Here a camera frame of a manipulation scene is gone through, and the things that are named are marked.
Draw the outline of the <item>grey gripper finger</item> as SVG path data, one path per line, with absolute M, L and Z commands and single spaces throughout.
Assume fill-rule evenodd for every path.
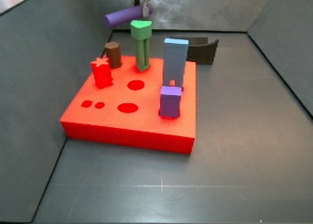
M 143 0 L 142 2 L 142 15 L 143 17 L 150 15 L 150 0 Z

